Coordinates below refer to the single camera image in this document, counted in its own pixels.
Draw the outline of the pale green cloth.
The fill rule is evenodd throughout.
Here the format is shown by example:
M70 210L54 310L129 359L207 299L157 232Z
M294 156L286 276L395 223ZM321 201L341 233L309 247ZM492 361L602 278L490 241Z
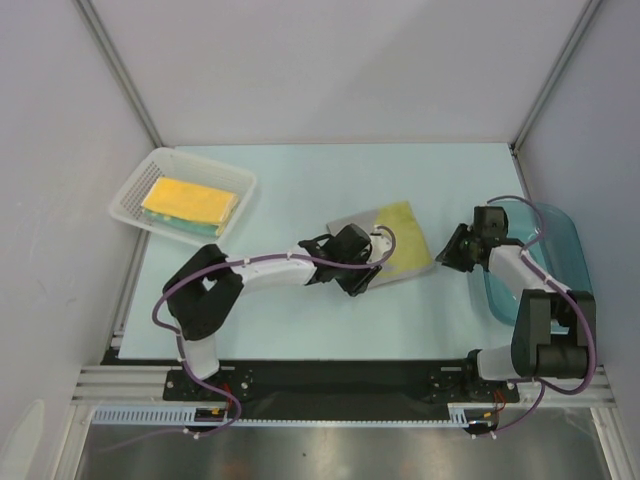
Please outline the pale green cloth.
M423 230L420 227L408 201L400 201L373 210L332 220L327 230L336 235L344 226L354 223L367 232L376 225L389 227L396 236L396 249L382 270L369 283L377 288L426 274L434 267Z

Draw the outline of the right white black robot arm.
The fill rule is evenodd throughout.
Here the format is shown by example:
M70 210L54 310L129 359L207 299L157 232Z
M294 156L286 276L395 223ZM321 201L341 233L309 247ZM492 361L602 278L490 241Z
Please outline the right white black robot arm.
M486 400L496 381L534 380L567 396L586 390L597 367L595 299L557 280L511 238L504 208L475 207L473 222L456 227L436 261L463 273L479 266L519 301L510 344L469 354L476 367L460 377L466 398Z

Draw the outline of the teal and cream towel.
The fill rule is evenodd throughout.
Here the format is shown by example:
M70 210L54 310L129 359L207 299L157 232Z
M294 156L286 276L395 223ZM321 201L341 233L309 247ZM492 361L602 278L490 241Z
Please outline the teal and cream towel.
M218 237L219 226L214 224L203 224L189 220L172 217L169 215L158 214L148 209L143 210L143 215L156 224L168 226L193 235L201 235L207 237Z

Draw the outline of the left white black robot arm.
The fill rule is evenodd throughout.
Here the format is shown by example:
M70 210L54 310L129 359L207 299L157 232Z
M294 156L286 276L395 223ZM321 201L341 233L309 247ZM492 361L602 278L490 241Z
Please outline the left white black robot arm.
M190 370L184 383L187 391L208 400L220 388L215 334L241 295L334 281L355 297L367 290L396 245L390 228L377 225L368 233L353 223L335 235L302 240L283 253L236 260L218 245L207 244L165 284L152 320L177 336L179 361Z

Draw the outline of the yellow towel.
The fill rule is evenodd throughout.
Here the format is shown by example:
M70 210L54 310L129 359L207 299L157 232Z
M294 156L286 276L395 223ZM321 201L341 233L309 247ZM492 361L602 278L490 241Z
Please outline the yellow towel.
M141 203L143 209L203 224L227 221L238 203L229 191L160 177Z

